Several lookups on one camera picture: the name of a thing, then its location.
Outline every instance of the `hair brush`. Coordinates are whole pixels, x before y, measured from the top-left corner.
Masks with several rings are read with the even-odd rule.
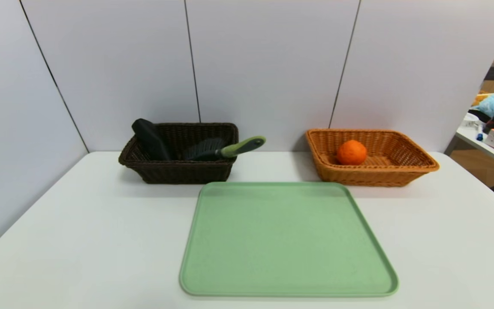
[[[220,137],[206,139],[195,146],[186,149],[182,154],[187,161],[217,161],[233,158],[241,153],[255,150],[264,145],[264,136],[254,136],[245,141],[226,146],[224,139]]]

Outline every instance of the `dark brown wicker basket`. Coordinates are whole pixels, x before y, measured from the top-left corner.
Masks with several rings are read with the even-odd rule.
[[[182,152],[212,137],[226,145],[237,143],[238,129],[231,123],[161,123],[155,125],[178,161],[151,161],[135,136],[127,143],[119,163],[133,169],[148,184],[207,184],[225,182],[235,157],[213,162],[181,161]]]

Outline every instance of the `plastic tray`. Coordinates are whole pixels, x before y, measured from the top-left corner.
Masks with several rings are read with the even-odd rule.
[[[349,191],[330,182],[213,182],[182,261],[203,296],[382,297],[398,278]]]

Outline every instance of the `white wall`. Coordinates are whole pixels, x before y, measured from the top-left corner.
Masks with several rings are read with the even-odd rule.
[[[20,3],[0,0],[0,236],[85,154]]]
[[[22,3],[90,151],[121,151],[137,118],[199,121],[183,0]]]
[[[331,127],[444,151],[494,59],[494,0],[362,0]]]
[[[262,151],[308,150],[331,121],[359,0],[187,0],[202,122]]]

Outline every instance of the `basket rim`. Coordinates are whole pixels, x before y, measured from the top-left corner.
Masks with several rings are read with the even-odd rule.
[[[406,141],[408,141],[411,146],[416,148],[419,152],[423,153],[427,159],[429,159],[433,164],[424,165],[424,166],[344,166],[339,164],[327,164],[323,162],[321,154],[317,151],[315,147],[314,140],[312,139],[311,134],[317,132],[367,132],[367,133],[394,133],[400,135]],[[308,140],[308,144],[310,145],[310,150],[312,152],[312,156],[317,161],[317,164],[327,168],[328,170],[339,170],[339,171],[348,171],[348,172],[405,172],[405,173],[429,173],[435,172],[439,170],[440,165],[438,162],[431,157],[422,147],[417,145],[412,139],[410,139],[407,135],[395,131],[395,130],[380,130],[380,129],[309,129],[306,131],[306,139]]]

